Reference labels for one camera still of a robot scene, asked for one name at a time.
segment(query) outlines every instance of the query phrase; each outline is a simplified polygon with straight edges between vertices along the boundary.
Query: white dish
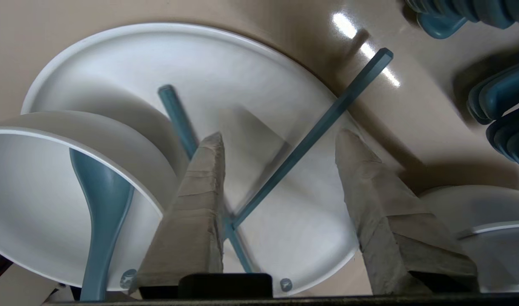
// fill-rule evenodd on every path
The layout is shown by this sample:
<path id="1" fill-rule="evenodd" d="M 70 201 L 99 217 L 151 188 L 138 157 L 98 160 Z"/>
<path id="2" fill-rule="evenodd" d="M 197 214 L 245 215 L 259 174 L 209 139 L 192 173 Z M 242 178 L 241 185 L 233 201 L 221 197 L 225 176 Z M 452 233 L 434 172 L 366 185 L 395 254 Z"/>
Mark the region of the white dish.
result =
<path id="1" fill-rule="evenodd" d="M 150 23 L 104 31 L 61 52 L 34 80 L 22 113 L 80 110 L 119 120 L 152 141 L 181 178 L 186 157 L 157 97 L 166 84 L 178 91 L 199 138 L 227 128 L 222 110 L 243 108 L 262 123 L 265 134 L 246 143 L 227 130 L 222 135 L 225 196 L 234 212 L 273 169 L 281 143 L 295 147 L 335 101 L 310 72 L 260 43 L 199 25 Z M 243 122 L 234 130 L 255 128 L 242 118 L 232 122 Z M 345 113 L 239 227 L 253 265 L 273 276 L 277 296 L 323 281 L 358 248 L 335 165 L 342 127 L 358 132 Z M 258 140 L 264 136 L 280 141 Z M 228 242 L 224 271 L 242 271 Z M 289 292 L 281 290 L 284 278 L 293 282 Z"/>
<path id="2" fill-rule="evenodd" d="M 477 265 L 481 292 L 519 292 L 518 190 L 452 186 L 420 198 Z"/>
<path id="3" fill-rule="evenodd" d="M 139 269 L 178 182 L 162 153 L 141 134 L 83 112 L 26 114 L 0 123 L 0 254 L 35 273 L 81 286 L 91 239 L 88 205 L 69 148 L 127 179 L 135 194 L 108 272 L 123 290 Z"/>

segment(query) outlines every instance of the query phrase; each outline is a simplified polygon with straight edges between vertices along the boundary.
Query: white bowl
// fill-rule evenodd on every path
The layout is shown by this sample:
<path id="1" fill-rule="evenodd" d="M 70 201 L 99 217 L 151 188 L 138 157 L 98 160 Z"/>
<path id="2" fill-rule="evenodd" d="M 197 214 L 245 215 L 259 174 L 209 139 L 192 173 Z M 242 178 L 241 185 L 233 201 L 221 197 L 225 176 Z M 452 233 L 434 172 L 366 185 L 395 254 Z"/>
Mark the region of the white bowl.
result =
<path id="1" fill-rule="evenodd" d="M 108 272 L 108 290 L 122 290 L 123 273 L 139 269 L 178 184 L 148 139 L 104 116 L 40 112 L 0 123 L 0 254 L 81 286 L 91 221 L 69 148 L 102 162 L 136 189 Z"/>
<path id="2" fill-rule="evenodd" d="M 420 198 L 477 265 L 481 292 L 519 292 L 518 190 L 452 186 Z"/>

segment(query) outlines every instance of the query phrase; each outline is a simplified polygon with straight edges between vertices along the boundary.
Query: blue plastic spoon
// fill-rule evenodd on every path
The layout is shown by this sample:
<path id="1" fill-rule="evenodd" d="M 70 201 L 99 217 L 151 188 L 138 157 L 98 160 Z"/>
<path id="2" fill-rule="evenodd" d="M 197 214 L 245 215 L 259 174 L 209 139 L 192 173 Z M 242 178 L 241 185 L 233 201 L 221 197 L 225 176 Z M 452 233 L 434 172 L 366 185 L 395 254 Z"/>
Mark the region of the blue plastic spoon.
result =
<path id="1" fill-rule="evenodd" d="M 91 215 L 91 243 L 80 300 L 104 300 L 108 268 L 135 188 L 95 159 L 70 149 Z"/>

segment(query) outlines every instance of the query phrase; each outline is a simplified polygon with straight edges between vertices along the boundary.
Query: white plate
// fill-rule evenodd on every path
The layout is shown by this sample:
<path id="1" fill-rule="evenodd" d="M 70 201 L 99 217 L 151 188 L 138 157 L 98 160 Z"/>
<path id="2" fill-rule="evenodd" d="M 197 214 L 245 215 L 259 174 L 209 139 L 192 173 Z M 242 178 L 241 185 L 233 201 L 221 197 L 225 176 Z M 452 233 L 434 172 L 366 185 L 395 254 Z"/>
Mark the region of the white plate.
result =
<path id="1" fill-rule="evenodd" d="M 335 100 L 303 67 L 246 37 L 149 23 L 104 31 L 61 52 L 34 80 L 22 113 L 80 110 L 119 120 L 150 139 L 181 177 L 185 155 L 157 96 L 166 84 L 176 87 L 199 138 L 222 130 L 225 196 L 234 212 L 274 169 L 272 159 L 280 161 L 281 145 L 295 147 Z M 323 281 L 358 248 L 335 165 L 342 127 L 357 132 L 345 113 L 239 228 L 277 296 Z M 224 250 L 224 271 L 242 271 L 228 242 Z M 289 292 L 281 290 L 284 278 L 293 283 Z"/>

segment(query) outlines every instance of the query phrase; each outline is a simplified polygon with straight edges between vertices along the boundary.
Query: blue rod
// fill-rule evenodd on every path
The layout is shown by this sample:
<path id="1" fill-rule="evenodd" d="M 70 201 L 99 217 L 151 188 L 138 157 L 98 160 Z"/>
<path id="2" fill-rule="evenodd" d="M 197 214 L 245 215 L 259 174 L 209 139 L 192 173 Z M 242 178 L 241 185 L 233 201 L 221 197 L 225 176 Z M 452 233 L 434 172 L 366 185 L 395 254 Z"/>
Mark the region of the blue rod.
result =
<path id="1" fill-rule="evenodd" d="M 176 128 L 176 133 L 184 146 L 188 158 L 191 160 L 195 151 L 197 151 L 197 139 L 195 138 L 193 128 L 191 128 L 188 116 L 184 108 L 182 108 L 176 91 L 174 91 L 174 87 L 172 87 L 172 85 L 160 87 L 158 95 L 161 98 L 165 110 L 167 110 L 168 116 L 174 123 L 174 128 Z"/>
<path id="2" fill-rule="evenodd" d="M 240 265 L 244 269 L 246 273 L 252 273 L 252 267 L 250 266 L 250 263 L 248 262 L 248 258 L 246 258 L 246 254 L 244 253 L 244 250 L 242 249 L 242 246 L 240 245 L 239 238 L 237 237 L 235 233 L 235 229 L 231 225 L 231 220 L 225 221 L 225 233 L 226 237 L 229 239 L 229 242 L 231 242 L 231 245 L 233 246 L 233 249 L 235 250 L 235 254 L 237 255 L 237 258 L 239 259 Z"/>
<path id="3" fill-rule="evenodd" d="M 254 209 L 261 203 L 263 199 L 277 186 L 286 174 L 299 162 L 299 160 L 307 153 L 307 151 L 322 137 L 333 123 L 347 110 L 347 108 L 356 100 L 364 89 L 386 68 L 388 63 L 394 58 L 392 51 L 387 48 L 380 49 L 375 56 L 366 64 L 362 71 L 354 78 L 351 84 L 345 89 L 341 95 L 326 111 L 324 116 L 320 118 L 318 123 L 308 132 L 307 136 L 299 143 L 299 145 L 290 153 L 288 158 L 280 165 L 275 173 L 263 185 L 263 187 L 254 195 L 254 197 L 244 206 L 244 209 L 234 219 L 233 227 L 236 229 Z"/>
<path id="4" fill-rule="evenodd" d="M 170 116 L 172 123 L 174 124 L 176 134 L 178 134 L 178 138 L 180 138 L 180 142 L 184 146 L 188 158 L 191 160 L 195 151 L 197 151 L 197 140 L 193 129 L 191 128 L 188 116 L 186 116 L 186 113 L 182 108 L 180 99 L 178 99 L 176 91 L 174 91 L 174 88 L 171 85 L 159 88 L 158 94 L 163 106 L 168 112 L 168 116 Z M 240 265 L 242 265 L 242 268 L 246 273 L 252 273 L 252 267 L 250 266 L 248 259 L 246 259 L 244 249 L 240 245 L 239 239 L 235 234 L 235 230 L 232 227 L 230 220 L 225 220 L 224 228 L 226 237 L 229 238 L 229 241 L 231 242 L 240 261 Z"/>

